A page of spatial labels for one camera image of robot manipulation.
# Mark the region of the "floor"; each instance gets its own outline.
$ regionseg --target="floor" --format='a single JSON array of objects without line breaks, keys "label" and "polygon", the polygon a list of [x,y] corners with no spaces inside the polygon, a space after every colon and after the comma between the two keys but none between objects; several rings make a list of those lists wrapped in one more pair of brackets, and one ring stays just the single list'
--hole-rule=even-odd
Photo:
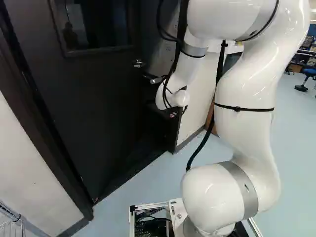
[{"label": "floor", "polygon": [[[309,88],[307,93],[296,91],[294,86],[302,84],[303,80],[303,74],[284,75],[277,91],[272,147],[283,190],[278,204],[255,218],[265,237],[315,236],[316,90],[313,89],[315,81],[310,79],[306,84]],[[185,173],[187,160],[201,142],[204,133],[198,135],[178,154],[163,154],[97,204],[94,220],[75,236],[127,237],[130,205],[180,197],[179,184]],[[229,160],[231,156],[232,150],[213,136],[193,165]]]}]

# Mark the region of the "metal rack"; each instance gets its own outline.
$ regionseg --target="metal rack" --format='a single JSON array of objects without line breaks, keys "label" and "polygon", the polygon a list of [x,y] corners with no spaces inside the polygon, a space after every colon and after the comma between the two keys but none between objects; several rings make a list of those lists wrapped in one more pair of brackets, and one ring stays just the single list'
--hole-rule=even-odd
[{"label": "metal rack", "polygon": [[0,225],[0,237],[26,237],[28,230],[38,237],[50,237],[44,231],[29,222],[23,215],[13,211],[0,201],[0,213],[11,219],[11,221]]}]

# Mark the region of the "metal frame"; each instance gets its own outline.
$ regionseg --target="metal frame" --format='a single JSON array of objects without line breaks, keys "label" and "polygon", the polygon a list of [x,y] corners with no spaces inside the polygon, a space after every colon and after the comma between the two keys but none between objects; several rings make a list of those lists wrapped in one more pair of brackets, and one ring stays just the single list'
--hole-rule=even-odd
[{"label": "metal frame", "polygon": [[25,237],[25,230],[28,230],[39,237],[50,237],[44,231],[42,231],[41,229],[33,225],[31,222],[29,222],[24,216],[13,211],[11,208],[9,208],[7,205],[5,205],[1,201],[0,201],[0,213],[10,218],[13,223],[16,223],[16,225],[19,225],[19,222],[20,222],[22,237]]}]

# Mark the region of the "white robotic arm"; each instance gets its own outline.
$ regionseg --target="white robotic arm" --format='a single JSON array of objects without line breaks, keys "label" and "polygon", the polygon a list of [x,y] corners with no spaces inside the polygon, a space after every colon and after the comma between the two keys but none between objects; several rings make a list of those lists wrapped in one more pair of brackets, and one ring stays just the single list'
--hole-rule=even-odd
[{"label": "white robotic arm", "polygon": [[[197,235],[227,236],[236,222],[278,200],[280,179],[270,146],[272,110],[277,83],[307,34],[309,12],[308,0],[190,0],[186,54],[180,54],[167,85],[171,106],[188,104],[188,93],[180,89],[194,80],[203,60],[191,56],[205,54],[210,39],[247,40],[215,97],[216,128],[234,156],[193,168],[182,180],[187,222]],[[162,88],[156,104],[165,109]]]}]

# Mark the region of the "door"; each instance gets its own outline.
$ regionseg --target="door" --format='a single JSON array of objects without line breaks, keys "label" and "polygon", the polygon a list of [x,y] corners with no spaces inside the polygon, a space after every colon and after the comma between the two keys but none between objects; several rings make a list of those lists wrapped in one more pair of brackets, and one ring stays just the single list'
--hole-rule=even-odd
[{"label": "door", "polygon": [[5,0],[72,162],[93,200],[143,135],[137,0]]}]

